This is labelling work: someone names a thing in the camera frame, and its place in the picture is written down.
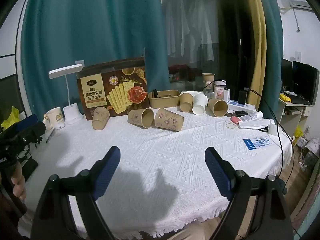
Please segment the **person's left hand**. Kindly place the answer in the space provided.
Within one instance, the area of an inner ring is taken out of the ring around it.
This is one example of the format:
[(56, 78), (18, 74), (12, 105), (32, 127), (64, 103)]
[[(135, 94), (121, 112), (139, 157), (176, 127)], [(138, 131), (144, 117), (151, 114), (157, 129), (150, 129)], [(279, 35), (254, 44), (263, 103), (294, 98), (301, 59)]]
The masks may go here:
[(12, 174), (11, 182), (14, 185), (12, 189), (14, 196), (19, 198), (20, 200), (25, 200), (26, 198), (25, 178), (22, 174), (22, 167), (19, 161), (15, 165), (15, 170)]

